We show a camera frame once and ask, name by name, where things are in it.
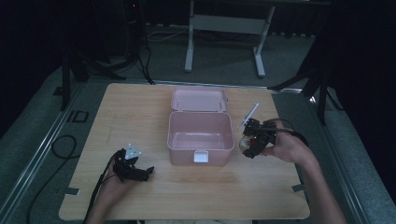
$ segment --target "dark background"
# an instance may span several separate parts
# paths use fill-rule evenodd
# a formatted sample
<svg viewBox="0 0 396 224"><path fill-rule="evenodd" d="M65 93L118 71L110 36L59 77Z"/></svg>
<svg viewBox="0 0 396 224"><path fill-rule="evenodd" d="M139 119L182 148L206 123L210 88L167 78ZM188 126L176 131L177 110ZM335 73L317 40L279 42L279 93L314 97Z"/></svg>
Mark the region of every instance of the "dark background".
<svg viewBox="0 0 396 224"><path fill-rule="evenodd" d="M99 0L51 1L46 5L53 16L49 18L43 13L43 7L39 7L43 2L46 3L0 3L0 135L7 131L47 76L61 65L62 53L69 44L97 56L96 60L106 60L111 47L109 36L101 32L106 29L101 21L113 21L119 30L124 29L124 24L120 24L120 5L108 7L113 11L108 15L102 11L98 18L93 6L102 6L103 2ZM61 2L68 2L67 7ZM395 201L393 129L396 100L392 88L396 75L396 7L390 1L344 0L337 3L345 7L334 8L326 22L328 8L278 7L270 32L286 36L317 36L304 60L302 73L305 68L328 60L321 55L332 51L330 86L336 89L342 106ZM264 8L229 4L218 7L222 10L215 10L210 2L200 4L196 11L202 13L216 11L221 15L265 18ZM189 1L147 0L143 6L149 25L188 24ZM55 37L59 33L54 33L54 24L64 32L61 35L64 39Z"/></svg>

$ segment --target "gray carpet floor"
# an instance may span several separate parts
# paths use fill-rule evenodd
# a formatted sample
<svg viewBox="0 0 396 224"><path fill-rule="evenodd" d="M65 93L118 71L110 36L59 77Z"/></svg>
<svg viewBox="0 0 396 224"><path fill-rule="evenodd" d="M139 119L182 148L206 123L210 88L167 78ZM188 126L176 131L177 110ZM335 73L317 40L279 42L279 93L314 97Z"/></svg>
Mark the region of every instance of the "gray carpet floor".
<svg viewBox="0 0 396 224"><path fill-rule="evenodd" d="M179 27L163 28L163 30L184 31ZM193 66L190 73L184 72L187 50L185 33L172 38L164 39L165 37L168 37L168 34L148 37L150 46L148 70L154 81L162 84L172 82L253 87L273 86L293 77L314 41L314 38L303 36L292 38L282 35L268 36L262 54L267 75L265 78L260 78L256 75L252 53L253 46L258 42L257 36L247 36L239 41L213 42L207 41L206 35L198 34L195 37ZM145 63L149 52L142 49L141 56ZM121 58L113 57L112 60L116 63ZM123 68L117 73L127 77L122 82L144 83L146 81L140 69L140 65L134 65ZM50 151L42 152L42 157L45 159L39 164L37 167L39 169L35 173L29 174L35 177L34 180L26 181L25 185L29 188L21 191L21 197L15 200L13 206L9 206L8 195L15 191L15 186L18 186L19 181L26 175L24 169L38 149L49 145L56 136L72 134L77 138L75 154L79 154L83 149L106 86L115 82L96 74L92 69L90 72L91 77L87 83L77 83L72 80L76 97L66 111L59 110L62 98L52 95L55 88L62 85L61 69L51 74L1 139L0 173L3 179L0 202L7 205L7 207L2 205L1 215L8 208L10 209L6 217L1 217L1 223L3 220L4 223L26 223L28 214L31 223L80 223L80 221L65 222L58 217L64 190L68 186L77 160L69 161L49 182L37 196L31 211L29 207L34 197L63 162ZM305 82L306 80L302 80L290 88L301 89ZM396 220L394 203L386 193L346 113L336 110L332 104L327 103L327 126L322 126L315 115L316 105L301 94L275 92L273 97L279 116L290 120L294 128L308 139L348 222L392 223ZM71 111L89 112L87 122L68 121ZM67 154L71 150L72 142L69 139L62 139L56 146L59 151ZM333 160L341 162L341 169L332 164ZM343 185L345 179L348 181L348 188ZM311 221L308 218L300 221L260 220L260 223L311 223Z"/></svg>

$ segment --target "small gray tab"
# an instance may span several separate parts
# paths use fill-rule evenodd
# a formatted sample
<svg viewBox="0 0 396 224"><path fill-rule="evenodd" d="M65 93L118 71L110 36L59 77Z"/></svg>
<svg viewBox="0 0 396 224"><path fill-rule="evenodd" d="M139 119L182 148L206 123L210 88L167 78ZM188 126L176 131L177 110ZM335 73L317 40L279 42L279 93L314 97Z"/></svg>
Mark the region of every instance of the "small gray tab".
<svg viewBox="0 0 396 224"><path fill-rule="evenodd" d="M72 188L67 188L64 191L64 195L74 195L77 196L79 194L79 189L72 189Z"/></svg>
<svg viewBox="0 0 396 224"><path fill-rule="evenodd" d="M295 185L295 186L293 186L291 188L294 190L294 192L298 192L300 190L305 190L304 184Z"/></svg>

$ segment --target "human arm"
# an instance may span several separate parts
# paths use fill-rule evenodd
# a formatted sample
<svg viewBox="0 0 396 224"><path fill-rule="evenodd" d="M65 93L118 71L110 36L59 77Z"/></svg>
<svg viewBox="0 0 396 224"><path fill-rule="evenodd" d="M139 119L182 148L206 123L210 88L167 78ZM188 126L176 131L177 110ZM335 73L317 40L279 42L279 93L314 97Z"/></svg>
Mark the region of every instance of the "human arm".
<svg viewBox="0 0 396 224"><path fill-rule="evenodd" d="M87 218L87 224L105 223L108 213L135 184L133 180L121 182L113 172L114 162L108 167L107 175Z"/></svg>
<svg viewBox="0 0 396 224"><path fill-rule="evenodd" d="M283 129L280 120L276 121L276 127ZM275 156L301 166L313 223L347 223L323 176L318 160L311 149L298 137L290 133L276 132L275 145L267 147L262 154Z"/></svg>

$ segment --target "wrist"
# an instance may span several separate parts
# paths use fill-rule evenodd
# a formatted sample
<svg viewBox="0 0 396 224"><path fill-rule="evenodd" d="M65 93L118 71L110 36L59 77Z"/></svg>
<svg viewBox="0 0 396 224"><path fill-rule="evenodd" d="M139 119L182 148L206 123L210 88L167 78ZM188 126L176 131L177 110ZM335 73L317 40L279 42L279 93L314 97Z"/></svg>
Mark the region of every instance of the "wrist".
<svg viewBox="0 0 396 224"><path fill-rule="evenodd" d="M105 204L99 203L99 202L95 202L95 204L93 205L93 207L89 213L87 224L105 223L107 214L110 211L110 209L111 209L111 207L108 205L105 205Z"/></svg>
<svg viewBox="0 0 396 224"><path fill-rule="evenodd" d="M320 170L320 165L317 158L310 153L309 156L304 157L304 160L298 163L305 172L312 172Z"/></svg>
<svg viewBox="0 0 396 224"><path fill-rule="evenodd" d="M112 207L113 203L106 202L105 200L101 199L96 199L92 209L94 208L96 211L101 212L102 214L107 214L108 212L110 212Z"/></svg>

